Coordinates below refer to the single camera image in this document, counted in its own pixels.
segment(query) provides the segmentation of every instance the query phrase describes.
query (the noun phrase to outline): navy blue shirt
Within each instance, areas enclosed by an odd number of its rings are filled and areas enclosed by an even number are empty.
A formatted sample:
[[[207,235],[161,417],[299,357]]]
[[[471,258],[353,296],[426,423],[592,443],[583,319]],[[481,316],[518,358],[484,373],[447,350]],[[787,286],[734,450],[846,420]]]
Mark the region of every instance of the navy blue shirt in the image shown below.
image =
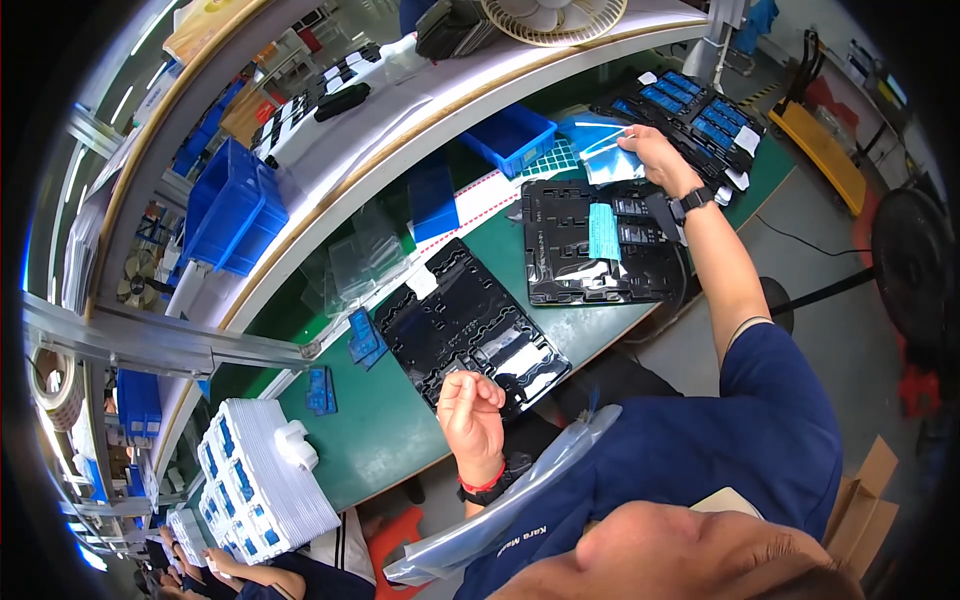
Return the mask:
[[[486,598],[528,564],[572,550],[589,521],[632,500],[691,506],[730,486],[767,520],[823,537],[840,484],[840,432],[778,326],[756,324],[733,342],[720,397],[619,403],[590,452],[518,516],[502,547],[467,568],[457,600]]]
[[[206,596],[210,600],[233,600],[237,596],[235,589],[217,579],[210,569],[201,566],[200,574],[203,581],[197,581],[193,577],[184,574],[180,579],[183,581],[183,589],[192,589],[201,596]]]
[[[366,579],[342,568],[320,563],[286,552],[274,558],[271,566],[298,573],[306,583],[303,600],[373,600],[376,588]],[[286,600],[273,586],[263,587],[256,582],[244,584],[236,600]]]

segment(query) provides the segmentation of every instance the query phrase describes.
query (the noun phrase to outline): electric fan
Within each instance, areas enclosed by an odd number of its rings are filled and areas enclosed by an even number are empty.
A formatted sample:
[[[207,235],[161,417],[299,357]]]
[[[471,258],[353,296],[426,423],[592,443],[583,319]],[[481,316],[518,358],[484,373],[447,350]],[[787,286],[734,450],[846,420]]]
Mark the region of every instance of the electric fan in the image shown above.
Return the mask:
[[[175,288],[154,279],[154,272],[154,256],[149,252],[140,251],[128,258],[117,286],[117,299],[131,308],[149,309],[159,292],[173,294]]]
[[[497,29],[535,46],[576,46],[608,32],[627,0],[481,0]]]

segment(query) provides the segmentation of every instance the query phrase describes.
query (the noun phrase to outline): black case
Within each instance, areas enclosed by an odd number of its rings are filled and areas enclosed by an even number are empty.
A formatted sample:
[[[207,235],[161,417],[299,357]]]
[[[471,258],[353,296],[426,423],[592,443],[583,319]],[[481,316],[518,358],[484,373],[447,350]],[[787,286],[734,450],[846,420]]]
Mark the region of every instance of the black case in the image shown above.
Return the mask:
[[[426,261],[438,287],[423,300],[406,284],[374,314],[400,367],[434,412],[444,377],[480,372],[507,396],[508,420],[533,405],[570,363],[459,238]]]
[[[601,190],[586,180],[524,183],[520,201],[530,302],[621,304],[668,300],[678,294],[686,277],[685,268],[678,248],[669,242],[652,246],[621,244],[619,261],[588,257],[591,204],[615,206],[616,199],[629,198],[634,203],[631,211],[641,215],[619,214],[617,223],[655,228],[656,221],[642,215],[645,211],[637,204],[656,191],[660,189],[653,184],[634,182]],[[606,276],[571,277],[599,271]]]

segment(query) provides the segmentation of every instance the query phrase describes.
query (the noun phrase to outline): black power cable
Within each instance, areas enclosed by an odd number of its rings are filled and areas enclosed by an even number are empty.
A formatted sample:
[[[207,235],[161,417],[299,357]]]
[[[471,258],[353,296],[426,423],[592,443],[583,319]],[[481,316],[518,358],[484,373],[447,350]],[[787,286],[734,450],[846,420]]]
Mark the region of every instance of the black power cable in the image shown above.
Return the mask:
[[[787,237],[793,238],[793,239],[797,240],[798,242],[800,242],[801,244],[804,244],[804,245],[806,245],[806,246],[809,246],[809,247],[812,248],[813,250],[815,250],[815,251],[817,251],[817,252],[819,252],[819,253],[821,253],[821,254],[826,254],[827,256],[843,256],[844,254],[852,254],[852,253],[854,253],[854,252],[870,252],[870,251],[871,251],[869,248],[865,248],[865,249],[854,248],[854,249],[852,249],[852,250],[844,250],[844,251],[842,251],[842,252],[827,252],[826,250],[823,250],[822,248],[818,248],[817,246],[814,246],[813,244],[807,242],[807,241],[804,240],[803,238],[797,237],[797,236],[794,235],[793,233],[787,233],[786,231],[780,231],[779,229],[775,228],[774,226],[772,226],[772,225],[770,225],[769,223],[767,223],[766,221],[764,221],[764,220],[763,220],[763,217],[761,217],[760,215],[757,215],[756,217],[760,220],[760,222],[761,222],[763,225],[765,225],[765,226],[767,226],[768,228],[772,229],[773,231],[779,233],[780,235],[785,235],[785,236],[787,236]]]

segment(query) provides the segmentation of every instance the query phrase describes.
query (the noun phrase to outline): concrete floor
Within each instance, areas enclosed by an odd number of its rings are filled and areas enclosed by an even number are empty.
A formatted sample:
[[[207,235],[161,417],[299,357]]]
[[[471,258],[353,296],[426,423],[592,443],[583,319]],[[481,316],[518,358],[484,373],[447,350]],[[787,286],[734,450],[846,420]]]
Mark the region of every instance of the concrete floor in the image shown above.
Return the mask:
[[[669,49],[661,52],[669,56]],[[683,51],[675,46],[678,55]],[[782,68],[764,55],[750,78],[725,70],[722,85],[740,101],[782,78]],[[753,104],[758,114],[782,96],[770,92]],[[796,148],[797,168],[761,208],[770,225],[802,237],[828,252],[852,247],[852,218],[837,208],[833,190],[822,175],[808,165]],[[857,254],[826,256],[782,236],[753,219],[740,237],[761,276],[776,279],[791,298],[802,296],[862,269]],[[886,317],[874,284],[862,285],[842,295],[811,304],[795,314],[794,340],[810,361],[832,400],[844,441],[844,473],[853,475],[876,435],[883,436],[900,464],[884,498],[900,504],[900,512],[881,555],[889,555],[898,540],[919,516],[921,500],[914,446],[918,424],[900,417],[897,384],[900,378],[895,332]],[[675,357],[683,356],[683,361]],[[715,396],[719,372],[710,337],[708,310],[703,299],[656,340],[637,353],[642,364],[657,372],[688,396]],[[463,506],[454,493],[456,466],[448,459],[421,475],[426,502],[420,533],[438,533],[463,518]],[[399,490],[372,500],[366,509],[397,514],[408,502]],[[461,578],[436,581],[416,596],[418,600],[451,598]]]

